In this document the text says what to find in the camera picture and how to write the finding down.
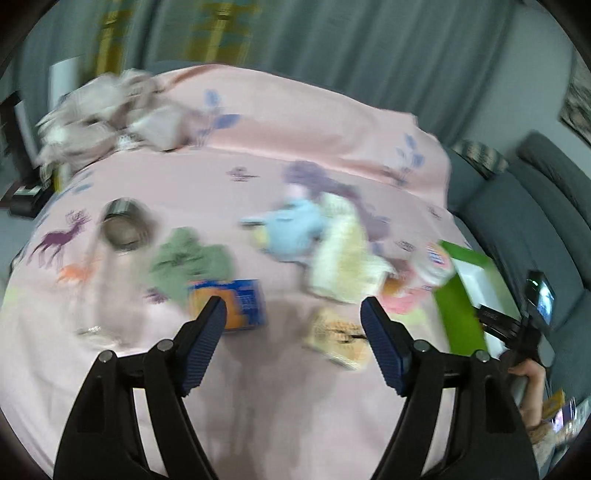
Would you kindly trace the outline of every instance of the person's arm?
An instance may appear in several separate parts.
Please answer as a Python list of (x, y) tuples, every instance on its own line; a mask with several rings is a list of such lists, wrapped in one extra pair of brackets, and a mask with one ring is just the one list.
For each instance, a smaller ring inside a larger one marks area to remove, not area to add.
[(546, 370), (531, 358), (508, 370), (510, 374), (528, 377), (529, 381), (519, 412), (525, 427), (533, 429), (542, 421), (542, 403), (544, 402), (544, 383)]

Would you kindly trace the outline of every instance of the green box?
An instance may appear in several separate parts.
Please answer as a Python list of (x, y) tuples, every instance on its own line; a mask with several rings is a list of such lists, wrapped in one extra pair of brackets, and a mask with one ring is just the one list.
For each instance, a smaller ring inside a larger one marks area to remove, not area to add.
[(511, 292), (494, 262), (486, 255), (450, 242), (441, 241), (440, 245), (456, 267), (456, 275), (434, 294), (450, 352), (469, 356), (475, 350), (486, 350), (497, 356), (492, 348), (487, 347), (474, 307), (483, 304), (519, 319)]

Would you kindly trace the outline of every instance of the phone screen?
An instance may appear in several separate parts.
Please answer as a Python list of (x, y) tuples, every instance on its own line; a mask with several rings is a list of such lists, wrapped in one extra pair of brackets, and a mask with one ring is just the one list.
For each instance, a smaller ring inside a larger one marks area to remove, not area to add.
[(540, 285), (540, 293), (538, 296), (538, 312), (546, 323), (550, 323), (552, 319), (552, 307), (554, 306), (554, 296), (548, 288), (548, 285), (543, 281)]
[(553, 430), (555, 432), (559, 432), (565, 425), (568, 425), (574, 420), (574, 407), (574, 399), (571, 398), (569, 402), (558, 411), (554, 420), (552, 420)]

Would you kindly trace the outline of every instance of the wall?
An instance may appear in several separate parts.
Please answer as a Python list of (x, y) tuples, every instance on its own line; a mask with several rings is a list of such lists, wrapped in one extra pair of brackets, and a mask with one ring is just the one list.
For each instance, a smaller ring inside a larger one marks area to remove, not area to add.
[(569, 83), (573, 45), (544, 11), (517, 6), (507, 44), (463, 138), (511, 155), (538, 130), (591, 177), (591, 147), (558, 120)]

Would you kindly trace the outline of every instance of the blue gripper pad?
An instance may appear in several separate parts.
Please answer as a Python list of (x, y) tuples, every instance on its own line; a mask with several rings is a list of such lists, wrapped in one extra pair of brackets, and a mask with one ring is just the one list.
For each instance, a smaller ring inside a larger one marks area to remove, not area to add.
[(390, 320), (375, 297), (368, 297), (361, 304), (361, 325), (386, 385), (404, 397), (406, 377), (413, 362), (413, 338), (404, 325)]
[(219, 297), (212, 297), (197, 320), (186, 323), (177, 334), (181, 337), (177, 350), (177, 386), (183, 397), (201, 384), (226, 326), (226, 315), (226, 303)]

